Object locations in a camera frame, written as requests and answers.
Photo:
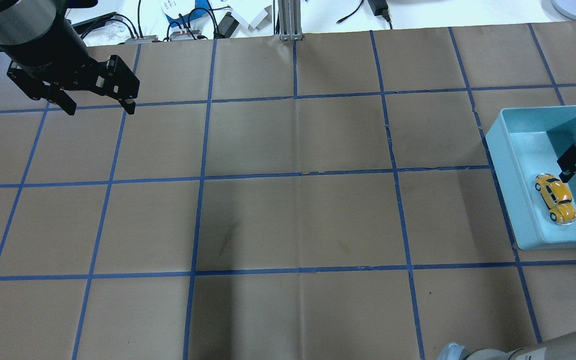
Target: connector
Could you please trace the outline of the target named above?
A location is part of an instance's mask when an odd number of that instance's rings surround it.
[[[372,14],[375,16],[384,16],[384,10],[388,14],[388,4],[386,0],[368,0]]]
[[[390,29],[393,29],[393,22],[391,21],[391,14],[388,12],[388,3],[386,0],[368,0],[372,14],[381,16],[386,20]]]

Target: cable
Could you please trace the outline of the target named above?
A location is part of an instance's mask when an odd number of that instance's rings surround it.
[[[393,29],[393,21],[391,21],[391,15],[388,13],[388,9],[384,9],[381,12],[381,16],[386,19],[386,22],[388,23],[388,26],[390,27],[390,29]]]
[[[137,28],[135,27],[135,24],[133,23],[133,21],[128,18],[128,16],[126,16],[125,14],[115,14],[115,16],[121,16],[122,18],[128,20],[128,23],[130,23],[130,25],[132,25],[132,30],[134,31],[135,34],[139,35],[139,32],[137,32]]]
[[[142,0],[137,3],[137,27],[139,28],[139,37],[144,37],[144,32],[142,32]]]
[[[188,13],[188,26],[190,26],[190,17],[197,10],[203,10],[208,14],[208,16],[210,16],[210,18],[212,19],[212,27],[214,28],[215,34],[217,34],[217,20],[215,20],[214,14],[212,14],[210,10],[206,9],[205,7],[195,7],[194,9],[190,10],[190,12]]]
[[[170,41],[170,28],[172,27],[173,24],[176,24],[176,26],[178,28],[183,30],[183,27],[181,27],[180,23],[178,23],[177,21],[173,21],[173,22],[169,23],[168,28],[166,29],[166,37],[162,41],[166,41],[166,39],[168,41]]]
[[[188,32],[190,33],[190,36],[192,36],[192,39],[197,40],[197,38],[195,37],[195,34],[193,34],[193,30],[190,28],[190,16],[188,16],[188,23],[186,23],[186,21],[184,20],[184,16],[182,14],[179,14],[179,19],[181,19],[181,23],[183,23],[183,27],[185,27],[185,29],[188,30]]]
[[[124,22],[123,20],[119,20],[118,18],[111,18],[109,21],[117,21],[119,23],[122,23],[123,25],[126,25],[126,29],[128,29],[128,32],[130,33],[130,39],[135,38],[135,34],[133,33],[133,30],[131,30],[130,26],[128,26],[128,24],[126,22]]]
[[[219,23],[217,23],[217,17],[215,16],[215,9],[213,9],[213,5],[210,4],[209,0],[206,0],[206,4],[208,4],[208,9],[210,9],[210,13],[212,13],[212,21],[214,21],[215,30],[213,38],[221,39],[224,37],[224,35],[222,35],[222,32],[219,31]]]
[[[361,7],[362,7],[363,4],[364,4],[364,0],[361,0],[361,1],[359,2],[359,6],[357,6],[357,8],[354,9],[353,12],[347,14],[347,15],[344,16],[343,18],[340,18],[339,20],[336,21],[336,23],[341,24],[341,23],[345,22],[346,19],[350,18],[350,17],[353,16],[356,12],[358,12],[359,9],[361,9]]]

